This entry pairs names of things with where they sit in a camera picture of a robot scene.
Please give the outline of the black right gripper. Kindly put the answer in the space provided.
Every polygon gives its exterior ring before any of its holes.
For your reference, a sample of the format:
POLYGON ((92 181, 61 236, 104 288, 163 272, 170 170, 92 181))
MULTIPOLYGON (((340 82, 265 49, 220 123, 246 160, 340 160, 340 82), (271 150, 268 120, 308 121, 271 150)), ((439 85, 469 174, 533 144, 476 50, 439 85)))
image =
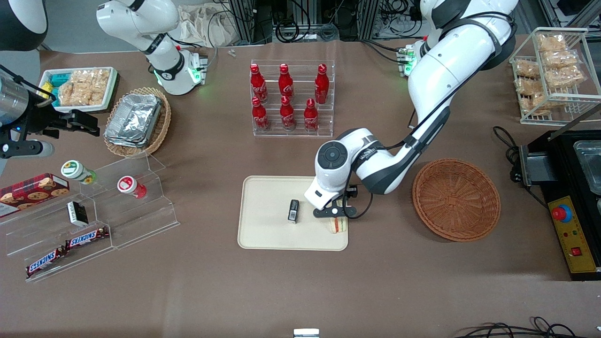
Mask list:
POLYGON ((51 129, 100 136, 98 119, 82 111, 70 111, 67 114, 56 111, 54 107, 32 107, 26 110, 21 119, 21 131, 27 134, 42 134, 44 130, 51 129))

